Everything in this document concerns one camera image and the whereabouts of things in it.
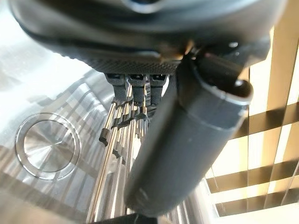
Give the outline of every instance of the stainless steel surface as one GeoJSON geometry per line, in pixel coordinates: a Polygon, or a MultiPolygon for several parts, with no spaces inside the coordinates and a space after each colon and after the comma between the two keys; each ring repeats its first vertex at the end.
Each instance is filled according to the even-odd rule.
{"type": "Polygon", "coordinates": [[[102,165],[105,147],[98,137],[113,88],[104,74],[27,37],[6,1],[0,1],[0,30],[0,204],[11,201],[10,209],[1,206],[0,217],[9,217],[1,223],[26,223],[33,214],[43,223],[42,217],[83,223],[102,165]],[[44,113],[51,116],[41,121],[44,113]],[[32,126],[26,124],[36,114],[32,126]],[[21,162],[16,150],[23,151],[21,162]],[[36,177],[45,173],[51,177],[36,177]]]}
{"type": "Polygon", "coordinates": [[[75,127],[53,113],[35,114],[20,126],[16,152],[22,166],[32,175],[59,179],[76,166],[81,142],[75,127]]]}

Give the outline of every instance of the reflective metal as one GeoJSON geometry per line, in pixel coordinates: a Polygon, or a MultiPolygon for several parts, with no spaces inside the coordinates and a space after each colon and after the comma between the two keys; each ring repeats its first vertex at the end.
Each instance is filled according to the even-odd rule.
{"type": "Polygon", "coordinates": [[[22,166],[32,175],[59,179],[76,166],[81,142],[75,127],[53,113],[35,114],[18,130],[16,152],[22,166]]]}
{"type": "Polygon", "coordinates": [[[113,88],[104,74],[31,40],[6,1],[0,30],[1,223],[84,223],[113,88]]]}

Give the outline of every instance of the metal surface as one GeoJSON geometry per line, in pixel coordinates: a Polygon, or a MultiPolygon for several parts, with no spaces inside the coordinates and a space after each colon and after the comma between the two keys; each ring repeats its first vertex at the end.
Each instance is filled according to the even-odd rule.
{"type": "Polygon", "coordinates": [[[81,148],[74,126],[53,113],[40,113],[25,120],[15,145],[23,167],[45,180],[69,174],[78,162],[81,148]]]}
{"type": "Polygon", "coordinates": [[[102,165],[98,136],[113,89],[104,74],[31,40],[6,1],[0,1],[0,30],[0,217],[9,217],[1,223],[32,223],[29,216],[83,223],[102,165]]]}

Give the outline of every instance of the black plastic housing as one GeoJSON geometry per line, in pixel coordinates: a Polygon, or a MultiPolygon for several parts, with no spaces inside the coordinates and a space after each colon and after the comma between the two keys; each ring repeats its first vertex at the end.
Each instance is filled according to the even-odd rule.
{"type": "Polygon", "coordinates": [[[240,81],[227,93],[201,80],[190,59],[177,69],[157,109],[125,187],[125,203],[149,217],[162,215],[197,186],[252,99],[240,81]]]}

